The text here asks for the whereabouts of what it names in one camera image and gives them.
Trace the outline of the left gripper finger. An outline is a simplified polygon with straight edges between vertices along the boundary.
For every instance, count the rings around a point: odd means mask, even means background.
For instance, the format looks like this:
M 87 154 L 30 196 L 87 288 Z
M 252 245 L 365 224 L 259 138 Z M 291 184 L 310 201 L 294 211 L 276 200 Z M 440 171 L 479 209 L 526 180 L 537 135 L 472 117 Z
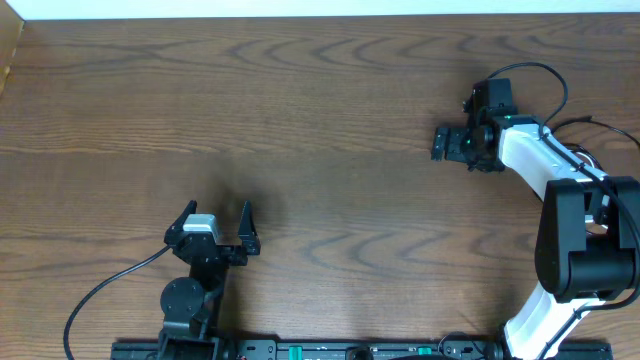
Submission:
M 177 217 L 177 219 L 168 227 L 167 234 L 172 235 L 174 233 L 180 233 L 183 231 L 183 226 L 187 220 L 187 218 L 196 212 L 197 209 L 197 201 L 191 200 L 182 213 Z
M 250 201 L 244 203 L 237 235 L 248 255 L 258 256 L 260 254 L 261 241 L 253 221 Z

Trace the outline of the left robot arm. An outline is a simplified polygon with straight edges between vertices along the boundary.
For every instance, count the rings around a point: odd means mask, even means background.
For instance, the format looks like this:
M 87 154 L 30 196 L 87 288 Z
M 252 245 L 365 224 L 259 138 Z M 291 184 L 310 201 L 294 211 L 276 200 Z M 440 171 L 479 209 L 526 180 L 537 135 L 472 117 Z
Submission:
M 252 206 L 243 205 L 236 245 L 220 244 L 216 216 L 198 214 L 196 208 L 190 201 L 165 232 L 165 244 L 189 266 L 189 274 L 169 282 L 161 294 L 164 320 L 156 357 L 236 359 L 238 345 L 219 331 L 218 319 L 229 269 L 247 265 L 261 252 Z

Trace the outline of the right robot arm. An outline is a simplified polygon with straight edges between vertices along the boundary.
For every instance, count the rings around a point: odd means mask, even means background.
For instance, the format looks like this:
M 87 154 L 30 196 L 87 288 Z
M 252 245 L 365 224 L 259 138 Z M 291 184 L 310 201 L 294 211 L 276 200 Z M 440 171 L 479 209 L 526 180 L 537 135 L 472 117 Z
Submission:
M 542 201 L 537 285 L 484 356 L 570 356 L 561 343 L 586 315 L 639 296 L 639 183 L 586 164 L 538 117 L 519 113 L 506 78 L 476 83 L 463 111 L 465 126 L 437 128 L 432 159 L 511 169 Z

